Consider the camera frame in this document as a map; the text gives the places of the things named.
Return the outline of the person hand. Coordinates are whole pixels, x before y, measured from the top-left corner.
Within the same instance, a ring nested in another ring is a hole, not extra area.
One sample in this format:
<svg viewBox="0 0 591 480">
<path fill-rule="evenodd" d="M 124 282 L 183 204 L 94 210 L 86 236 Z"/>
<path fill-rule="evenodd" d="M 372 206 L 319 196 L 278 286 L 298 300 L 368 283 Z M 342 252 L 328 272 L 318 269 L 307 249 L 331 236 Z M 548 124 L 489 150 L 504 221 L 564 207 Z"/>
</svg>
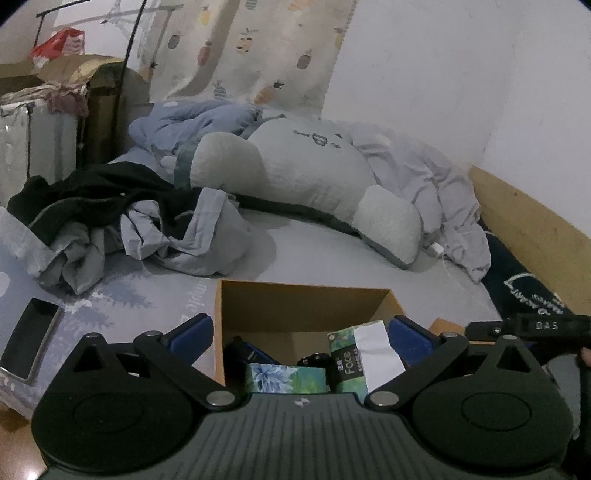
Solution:
<svg viewBox="0 0 591 480">
<path fill-rule="evenodd" d="M 581 359 L 587 367 L 591 367 L 591 350 L 588 348 L 582 348 Z"/>
</svg>

